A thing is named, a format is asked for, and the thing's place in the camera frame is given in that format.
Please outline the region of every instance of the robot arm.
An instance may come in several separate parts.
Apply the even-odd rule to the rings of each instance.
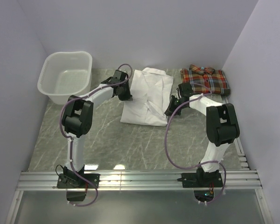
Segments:
[[[177,97],[171,96],[171,101],[165,114],[170,116],[182,103],[199,97],[200,95],[194,95],[190,83],[182,83],[178,85]],[[200,99],[192,101],[188,105],[180,108],[176,114],[180,115],[181,110],[187,107],[196,109],[206,116],[206,133],[209,143],[201,163],[206,161],[221,161],[226,149],[239,136],[239,127],[234,106],[232,104],[221,104],[202,96]],[[218,170],[218,163],[202,165],[201,168],[197,169],[198,181],[207,185],[213,176],[217,176]]]
[[[78,174],[82,175],[84,173],[84,141],[85,135],[89,132],[92,125],[93,110],[114,96],[118,96],[120,100],[133,99],[130,93],[128,81],[119,86],[109,86],[124,81],[126,77],[127,74],[125,72],[115,70],[113,77],[106,79],[96,89],[90,91],[89,93],[79,96],[86,98],[74,101],[66,107],[62,117],[62,125],[64,126],[66,134],[71,136],[71,138],[68,138],[67,161],[63,168],[65,178],[70,178],[73,181],[79,181],[73,173],[70,165],[71,142],[73,167]]]

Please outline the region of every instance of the marble surface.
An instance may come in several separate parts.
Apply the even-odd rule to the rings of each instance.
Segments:
[[[165,71],[174,77],[172,92],[175,93],[181,83],[179,70]],[[113,73],[114,70],[92,70],[91,85],[97,86]],[[211,98],[222,101],[219,95]],[[164,152],[165,127],[120,123],[123,104],[115,97],[94,111],[92,127],[85,140],[85,163],[97,164],[100,170],[114,169],[116,165],[129,170],[175,168]],[[52,171],[56,165],[65,164],[67,140],[58,126],[61,107],[49,100],[29,171]],[[207,145],[204,115],[189,108],[173,119],[168,133],[168,150],[175,163],[181,166],[197,164]],[[234,144],[226,150],[223,164],[229,170],[241,168]]]

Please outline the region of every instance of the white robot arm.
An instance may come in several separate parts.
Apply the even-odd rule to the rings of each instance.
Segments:
[[[107,88],[102,89],[103,86],[106,86],[106,84],[100,84],[96,89],[101,89],[101,90],[97,91],[92,96],[85,99],[85,101],[90,101],[93,103],[92,110],[96,109],[104,101],[109,100],[113,97],[113,88],[107,87]],[[88,96],[88,95],[90,95],[91,92],[84,94],[80,97]],[[65,167],[67,167],[69,170],[72,170],[71,166],[70,166],[70,142],[73,141],[72,159],[73,159],[74,168],[78,172],[84,167],[83,150],[84,150],[84,142],[85,142],[86,135],[83,134],[79,137],[77,137],[73,133],[67,133],[67,135],[71,136],[72,139],[68,138],[68,152],[67,152],[67,161],[65,163]]]
[[[209,139],[208,147],[201,163],[218,161],[223,159],[224,153],[235,138],[239,137],[238,120],[232,104],[215,102],[204,95],[194,95],[190,83],[178,85],[177,97],[172,95],[169,107],[165,114],[171,116],[173,112],[182,106],[176,114],[181,115],[183,108],[193,108],[206,116],[206,133]],[[208,185],[217,177],[219,164],[212,162],[201,165],[197,169],[197,180],[200,185]]]

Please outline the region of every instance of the white laundry basket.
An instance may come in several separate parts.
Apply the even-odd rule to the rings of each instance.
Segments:
[[[85,51],[56,52],[47,57],[38,79],[38,90],[56,104],[90,90],[92,56]]]

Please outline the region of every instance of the plaid shirt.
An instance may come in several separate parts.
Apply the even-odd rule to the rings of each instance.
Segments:
[[[197,67],[190,65],[190,69],[181,70],[182,82],[198,83],[210,88],[214,94],[230,94],[230,88],[222,70],[215,70],[211,67]],[[208,93],[209,91],[202,86],[192,84],[195,93]]]

